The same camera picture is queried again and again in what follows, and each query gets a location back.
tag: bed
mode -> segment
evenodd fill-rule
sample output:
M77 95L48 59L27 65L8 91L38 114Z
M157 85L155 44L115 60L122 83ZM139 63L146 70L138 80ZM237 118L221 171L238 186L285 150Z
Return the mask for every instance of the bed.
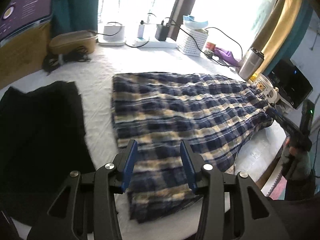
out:
M188 57L175 49L131 49L97 47L90 62L71 63L47 75L38 71L11 85L23 92L35 90L57 80L75 81L82 94L86 142L96 168L111 162L117 153L113 135L110 99L112 76L126 72L175 72L220 74L242 80L228 67L220 66L204 57ZM9 86L0 90L0 98ZM274 122L270 127L259 131L240 150L235 170L247 171L254 181L262 176L285 140L285 133ZM126 239L185 239L197 230L201 200L175 214L155 221L138 224L129 220L127 196L116 195L116 206L122 238ZM228 196L225 197L228 210ZM27 238L30 227L14 220L20 237Z

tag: white basket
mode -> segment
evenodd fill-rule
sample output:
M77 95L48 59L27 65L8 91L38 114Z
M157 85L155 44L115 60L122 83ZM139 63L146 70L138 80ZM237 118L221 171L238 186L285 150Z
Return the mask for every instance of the white basket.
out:
M192 37L194 37L199 48L203 49L204 44L208 38L207 34L191 30L185 27L184 25L181 25L181 29L183 29L184 31L189 33ZM179 30L178 37L177 37L177 45L178 45L178 50L180 50L185 55L198 56L198 57L200 56L201 51L199 51L193 38L191 38L189 35L184 33L182 30Z

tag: blue plaid fabric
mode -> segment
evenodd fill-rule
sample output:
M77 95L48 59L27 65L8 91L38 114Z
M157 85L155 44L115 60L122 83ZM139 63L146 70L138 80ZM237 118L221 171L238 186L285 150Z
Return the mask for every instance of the blue plaid fabric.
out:
M122 73L113 76L112 117L119 149L138 142L128 189L130 217L153 220L200 197L188 188L179 145L233 173L242 145L273 120L256 87L224 76Z

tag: purple cloth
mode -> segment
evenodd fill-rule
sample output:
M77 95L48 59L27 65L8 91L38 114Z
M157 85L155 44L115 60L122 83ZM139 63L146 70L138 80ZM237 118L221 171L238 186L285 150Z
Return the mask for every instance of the purple cloth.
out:
M225 62L231 64L232 66L239 66L239 62L233 57L230 50L225 50L222 48L215 47L214 53Z

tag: metal screw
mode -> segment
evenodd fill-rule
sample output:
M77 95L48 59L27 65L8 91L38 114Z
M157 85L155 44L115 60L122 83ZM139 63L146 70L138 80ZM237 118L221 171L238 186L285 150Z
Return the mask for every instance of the metal screw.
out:
M242 178L247 178L247 177L249 176L248 173L246 173L245 171L239 172L239 175L240 175L240 177L242 177Z
M70 177L76 177L76 176L78 176L79 175L79 171L71 171L70 172Z
M104 167L107 170L112 170L115 167L115 165L113 163L107 163L106 165L104 165Z
M211 171L212 169L213 169L213 166L211 165L211 164L205 164L205 165L203 165L203 168L205 169L205 170L207 170L207 171Z

